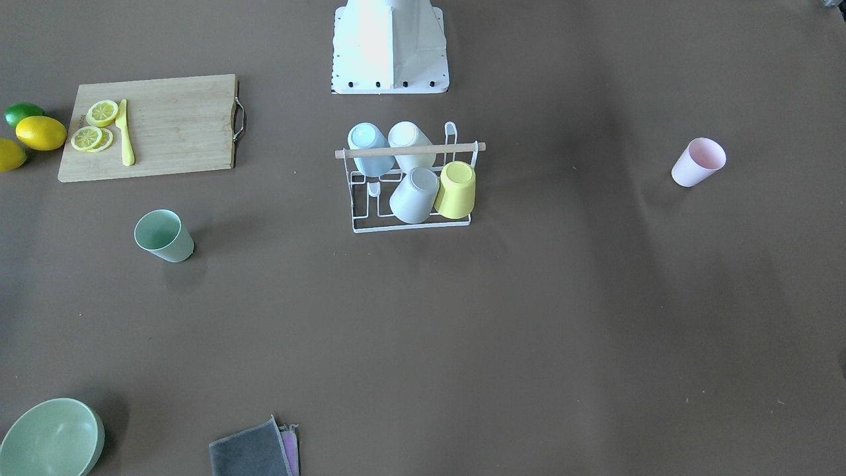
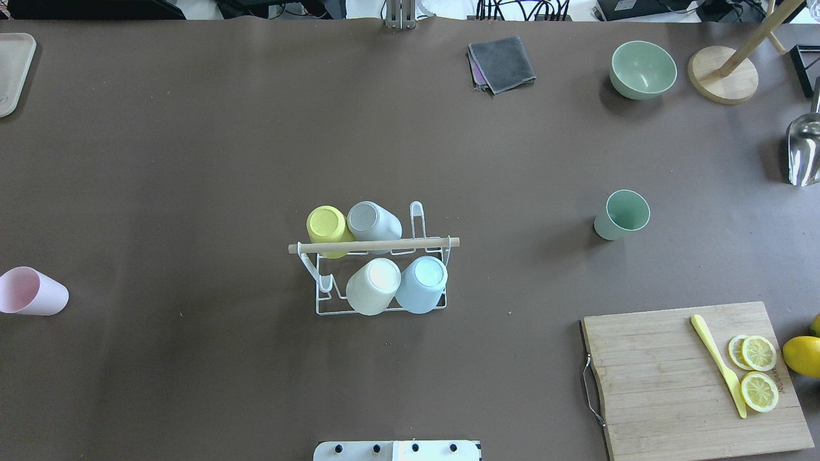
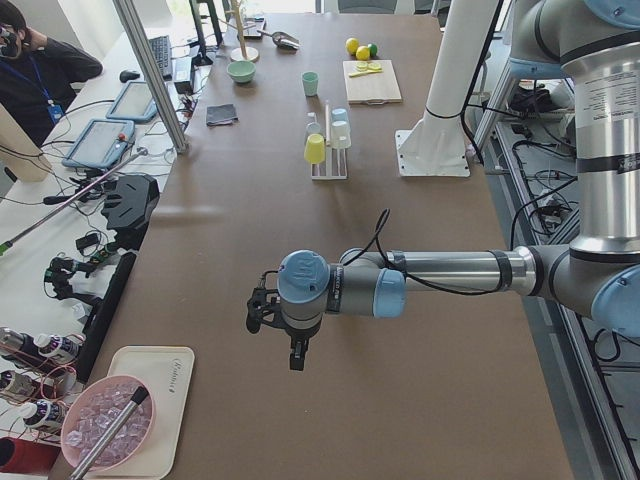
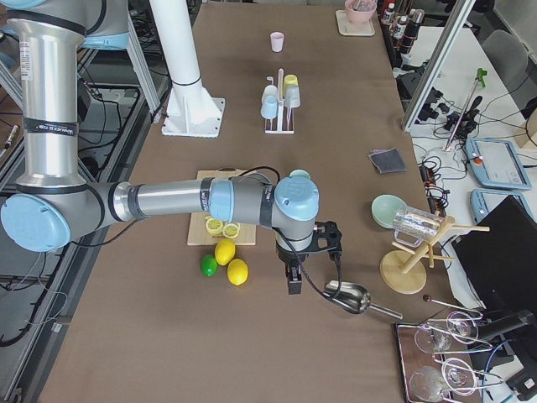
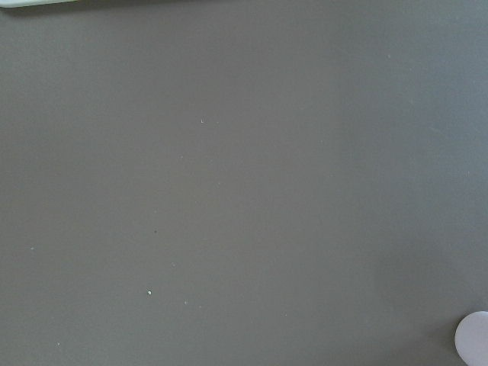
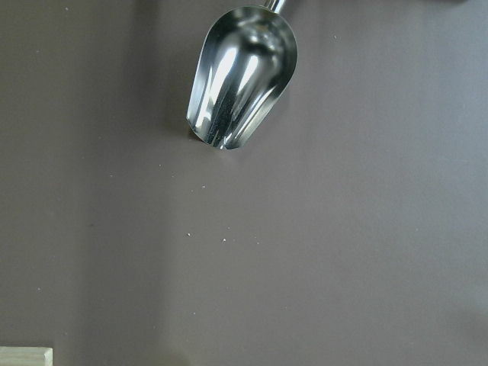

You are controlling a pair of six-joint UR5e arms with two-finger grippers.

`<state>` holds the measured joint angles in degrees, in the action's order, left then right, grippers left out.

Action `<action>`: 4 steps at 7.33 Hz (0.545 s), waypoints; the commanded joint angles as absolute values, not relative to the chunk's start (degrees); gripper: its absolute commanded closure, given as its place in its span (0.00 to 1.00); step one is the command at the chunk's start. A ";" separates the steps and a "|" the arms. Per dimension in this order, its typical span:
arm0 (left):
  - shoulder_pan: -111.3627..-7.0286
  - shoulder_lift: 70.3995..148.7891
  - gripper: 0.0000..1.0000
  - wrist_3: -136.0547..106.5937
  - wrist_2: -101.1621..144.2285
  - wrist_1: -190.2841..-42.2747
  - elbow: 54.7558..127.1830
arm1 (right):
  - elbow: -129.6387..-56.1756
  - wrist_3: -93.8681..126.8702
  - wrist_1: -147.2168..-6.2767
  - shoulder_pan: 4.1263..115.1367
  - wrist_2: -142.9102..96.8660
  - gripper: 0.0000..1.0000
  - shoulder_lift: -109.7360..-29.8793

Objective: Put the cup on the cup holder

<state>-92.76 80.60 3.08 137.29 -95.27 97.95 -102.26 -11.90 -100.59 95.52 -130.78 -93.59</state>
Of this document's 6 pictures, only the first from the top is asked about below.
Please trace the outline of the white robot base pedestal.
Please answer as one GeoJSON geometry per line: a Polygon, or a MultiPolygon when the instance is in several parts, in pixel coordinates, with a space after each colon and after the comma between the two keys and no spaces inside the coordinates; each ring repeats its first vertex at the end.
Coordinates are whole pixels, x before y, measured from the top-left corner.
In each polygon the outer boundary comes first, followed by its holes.
{"type": "Polygon", "coordinates": [[[443,12],[429,1],[348,1],[335,10],[332,44],[334,94],[448,91],[443,12]]]}

